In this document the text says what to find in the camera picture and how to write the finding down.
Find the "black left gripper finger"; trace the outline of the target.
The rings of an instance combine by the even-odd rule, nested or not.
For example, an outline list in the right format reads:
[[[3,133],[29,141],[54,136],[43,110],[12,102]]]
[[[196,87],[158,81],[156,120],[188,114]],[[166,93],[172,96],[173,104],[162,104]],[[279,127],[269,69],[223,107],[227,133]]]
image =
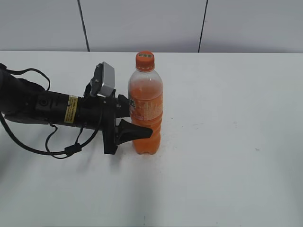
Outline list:
[[[130,117],[129,99],[124,95],[118,95],[116,101],[116,118]]]
[[[150,128],[134,125],[122,119],[116,126],[116,145],[120,145],[129,141],[148,139],[152,136]]]

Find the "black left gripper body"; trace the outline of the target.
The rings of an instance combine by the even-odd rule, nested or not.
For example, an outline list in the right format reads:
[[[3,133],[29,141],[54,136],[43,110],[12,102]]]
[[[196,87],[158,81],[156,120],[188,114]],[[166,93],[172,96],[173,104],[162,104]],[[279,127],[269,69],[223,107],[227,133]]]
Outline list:
[[[82,144],[84,148],[96,137],[99,131],[102,131],[103,151],[105,154],[114,155],[118,146],[116,145],[116,111],[120,108],[116,98],[116,90],[106,97],[87,96],[80,101],[79,118],[82,121],[82,128],[89,128],[92,122],[93,133]]]

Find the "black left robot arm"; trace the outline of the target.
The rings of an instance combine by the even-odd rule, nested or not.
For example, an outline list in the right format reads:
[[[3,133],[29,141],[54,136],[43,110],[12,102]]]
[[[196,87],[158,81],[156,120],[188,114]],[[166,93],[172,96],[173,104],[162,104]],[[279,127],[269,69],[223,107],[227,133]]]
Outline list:
[[[96,66],[83,97],[52,92],[21,78],[22,74],[21,70],[0,67],[0,121],[11,139],[25,150],[64,159],[80,152],[85,143],[76,141],[63,151],[51,152],[48,148],[40,151],[22,143],[7,121],[92,129],[93,136],[101,131],[104,153],[111,155],[120,144],[152,135],[152,129],[126,121],[130,115],[129,100],[124,95],[115,95],[115,70],[106,62]]]

